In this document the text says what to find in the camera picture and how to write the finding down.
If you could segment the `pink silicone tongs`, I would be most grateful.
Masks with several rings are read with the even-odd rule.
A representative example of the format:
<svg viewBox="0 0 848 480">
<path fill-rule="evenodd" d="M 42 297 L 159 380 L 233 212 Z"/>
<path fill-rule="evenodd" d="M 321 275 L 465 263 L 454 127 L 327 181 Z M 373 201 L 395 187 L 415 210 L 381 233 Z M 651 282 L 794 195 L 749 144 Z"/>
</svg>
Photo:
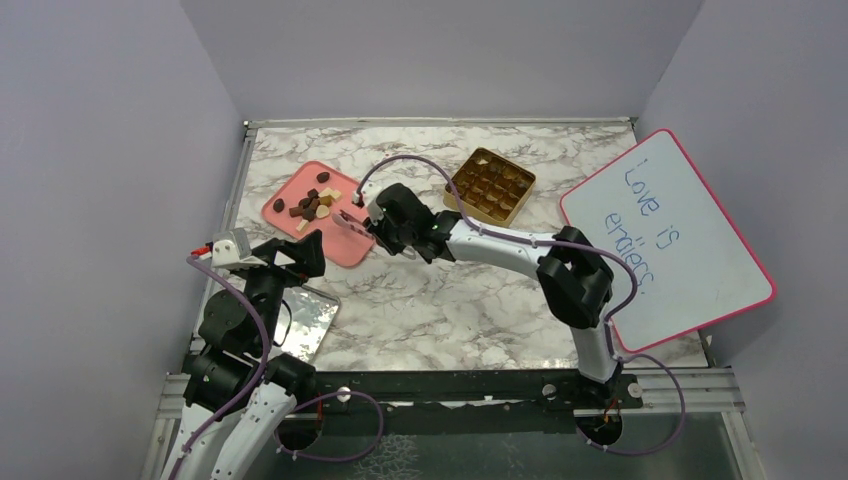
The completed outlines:
<svg viewBox="0 0 848 480">
<path fill-rule="evenodd" d="M 357 235 L 360 235 L 369 240 L 373 240 L 374 237 L 364 228 L 361 222 L 358 222 L 354 217 L 352 217 L 349 213 L 345 211 L 340 211 L 339 213 L 332 213 L 331 218 L 333 222 L 344 228 L 346 230 L 350 230 Z"/>
</svg>

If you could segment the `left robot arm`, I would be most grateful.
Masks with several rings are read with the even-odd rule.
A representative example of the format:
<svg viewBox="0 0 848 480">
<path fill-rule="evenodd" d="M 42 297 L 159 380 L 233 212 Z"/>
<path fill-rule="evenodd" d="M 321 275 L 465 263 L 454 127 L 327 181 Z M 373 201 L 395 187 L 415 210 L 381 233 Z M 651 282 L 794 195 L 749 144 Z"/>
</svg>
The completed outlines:
<svg viewBox="0 0 848 480">
<path fill-rule="evenodd" d="M 315 369 L 271 354 L 286 290 L 326 269 L 321 231 L 250 246 L 241 229 L 218 234 L 187 262 L 221 286 L 208 299 L 186 356 L 188 384 L 164 479 L 242 479 L 284 417 L 313 401 Z"/>
</svg>

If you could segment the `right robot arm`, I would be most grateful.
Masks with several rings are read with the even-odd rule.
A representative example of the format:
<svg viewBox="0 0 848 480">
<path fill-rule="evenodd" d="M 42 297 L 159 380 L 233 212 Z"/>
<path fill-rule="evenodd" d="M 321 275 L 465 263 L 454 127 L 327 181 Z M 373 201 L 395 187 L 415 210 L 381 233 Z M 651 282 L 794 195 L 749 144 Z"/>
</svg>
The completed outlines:
<svg viewBox="0 0 848 480">
<path fill-rule="evenodd" d="M 578 357 L 577 393 L 600 407 L 617 392 L 622 370 L 613 357 L 602 314 L 612 298 L 614 274 L 582 232 L 566 226 L 556 234 L 537 234 L 468 220 L 458 211 L 431 211 L 405 185 L 393 184 L 375 201 L 350 207 L 333 192 L 312 190 L 291 206 L 277 228 L 301 239 L 319 231 L 326 257 L 340 266 L 355 265 L 374 245 L 390 255 L 413 250 L 425 262 L 473 262 L 520 273 L 538 281 L 552 315 L 572 331 Z"/>
</svg>

